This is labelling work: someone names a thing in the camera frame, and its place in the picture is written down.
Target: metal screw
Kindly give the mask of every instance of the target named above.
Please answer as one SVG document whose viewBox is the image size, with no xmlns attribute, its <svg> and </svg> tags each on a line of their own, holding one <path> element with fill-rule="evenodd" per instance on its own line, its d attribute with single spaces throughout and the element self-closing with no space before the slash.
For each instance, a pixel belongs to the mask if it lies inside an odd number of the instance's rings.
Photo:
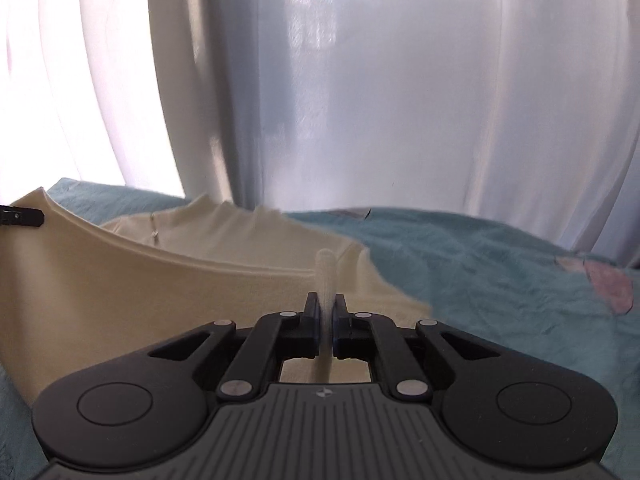
<svg viewBox="0 0 640 480">
<path fill-rule="evenodd" d="M 248 394 L 252 390 L 251 383 L 247 381 L 242 381 L 239 379 L 233 379 L 231 381 L 227 381 L 226 383 L 222 383 L 220 386 L 220 391 L 225 395 L 231 397 L 240 397 Z"/>
<path fill-rule="evenodd" d="M 398 393 L 409 397 L 417 397 L 418 395 L 425 394 L 428 389 L 427 384 L 418 379 L 407 379 L 396 384 Z"/>
</svg>

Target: ridged grip surface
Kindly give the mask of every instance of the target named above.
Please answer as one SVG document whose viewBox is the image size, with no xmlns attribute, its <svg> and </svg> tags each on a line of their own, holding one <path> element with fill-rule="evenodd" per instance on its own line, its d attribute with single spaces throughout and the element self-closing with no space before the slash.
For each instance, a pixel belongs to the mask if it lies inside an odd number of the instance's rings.
<svg viewBox="0 0 640 480">
<path fill-rule="evenodd" d="M 160 465 L 121 474 L 51 465 L 40 480 L 611 480 L 595 463 L 551 473 L 485 463 L 452 442 L 425 406 L 377 384 L 272 384 L 219 410 L 201 438 Z"/>
</svg>

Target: pink patch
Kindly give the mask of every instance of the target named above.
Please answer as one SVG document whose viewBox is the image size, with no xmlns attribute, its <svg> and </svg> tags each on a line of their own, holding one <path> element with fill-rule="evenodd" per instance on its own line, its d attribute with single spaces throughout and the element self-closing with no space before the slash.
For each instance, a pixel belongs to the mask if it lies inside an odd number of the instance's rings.
<svg viewBox="0 0 640 480">
<path fill-rule="evenodd" d="M 626 314 L 634 306 L 631 279 L 620 269 L 593 260 L 584 261 L 587 277 L 596 293 L 616 314 Z"/>
</svg>

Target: black clip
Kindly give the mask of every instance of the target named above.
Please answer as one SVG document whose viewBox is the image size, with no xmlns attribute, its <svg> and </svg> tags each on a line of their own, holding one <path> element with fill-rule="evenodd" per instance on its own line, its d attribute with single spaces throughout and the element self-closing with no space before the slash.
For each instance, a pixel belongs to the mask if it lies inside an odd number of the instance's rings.
<svg viewBox="0 0 640 480">
<path fill-rule="evenodd" d="M 40 209 L 0 205 L 0 225 L 40 227 L 42 224 L 44 213 Z"/>
</svg>

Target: white curtain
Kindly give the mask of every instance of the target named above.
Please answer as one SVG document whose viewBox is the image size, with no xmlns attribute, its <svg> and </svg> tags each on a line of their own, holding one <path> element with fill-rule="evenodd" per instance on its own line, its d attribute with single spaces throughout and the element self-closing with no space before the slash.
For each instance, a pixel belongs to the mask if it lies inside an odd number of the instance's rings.
<svg viewBox="0 0 640 480">
<path fill-rule="evenodd" d="M 147 0 L 0 0 L 0 203 L 63 176 L 184 195 Z"/>
<path fill-rule="evenodd" d="M 0 0 L 0 27 L 0 202 L 208 186 L 638 257 L 640 0 Z"/>
<path fill-rule="evenodd" d="M 213 2 L 258 202 L 460 212 L 633 259 L 640 0 Z"/>
</svg>

